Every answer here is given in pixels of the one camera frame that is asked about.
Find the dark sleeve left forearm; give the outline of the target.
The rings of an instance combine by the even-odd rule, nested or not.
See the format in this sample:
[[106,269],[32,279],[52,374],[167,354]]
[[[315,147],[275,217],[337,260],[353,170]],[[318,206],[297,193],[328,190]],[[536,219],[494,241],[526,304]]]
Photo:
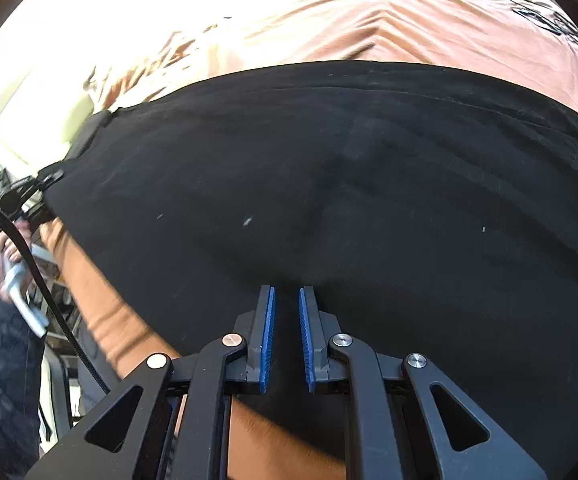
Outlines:
[[39,393],[45,343],[0,298],[0,470],[22,479],[39,459]]

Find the person left hand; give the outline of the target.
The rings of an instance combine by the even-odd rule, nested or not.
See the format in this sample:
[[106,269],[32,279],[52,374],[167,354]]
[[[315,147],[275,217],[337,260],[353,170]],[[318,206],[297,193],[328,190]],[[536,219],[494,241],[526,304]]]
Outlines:
[[[32,244],[32,233],[30,230],[30,225],[27,221],[18,220],[14,222],[16,229],[19,231],[21,236],[24,238],[25,244],[31,246]],[[10,237],[6,232],[0,232],[0,304],[12,304],[12,300],[9,295],[8,288],[6,286],[8,266],[15,266],[16,264],[23,262],[22,255],[16,245],[10,240]],[[26,271],[24,276],[24,281],[20,285],[21,295],[24,296],[28,289],[32,277],[30,272]]]

